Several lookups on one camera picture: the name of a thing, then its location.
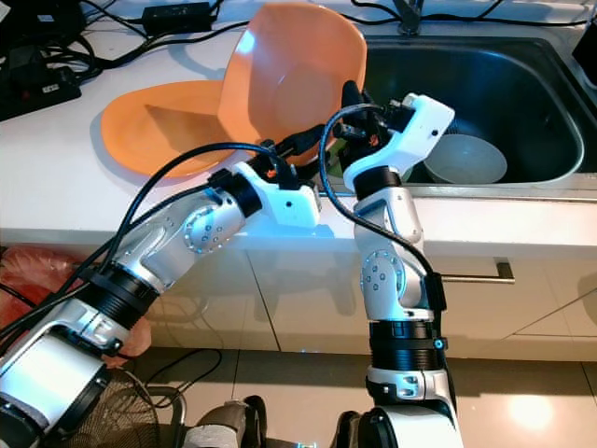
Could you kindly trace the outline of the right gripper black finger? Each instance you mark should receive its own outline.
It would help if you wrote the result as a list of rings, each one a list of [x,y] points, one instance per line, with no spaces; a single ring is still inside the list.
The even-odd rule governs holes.
[[[362,92],[358,82],[352,78],[344,82],[341,89],[341,107],[364,105],[367,103],[366,95]],[[366,131],[370,124],[370,111],[365,108],[355,111],[353,114],[346,114],[340,122],[350,125],[358,131]]]

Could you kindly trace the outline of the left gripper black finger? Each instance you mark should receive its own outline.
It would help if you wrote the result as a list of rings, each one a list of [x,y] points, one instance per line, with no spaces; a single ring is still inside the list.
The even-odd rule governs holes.
[[[308,150],[319,144],[324,130],[324,125],[313,125],[307,131],[291,133],[278,144],[278,155],[283,158],[290,158],[307,153]]]

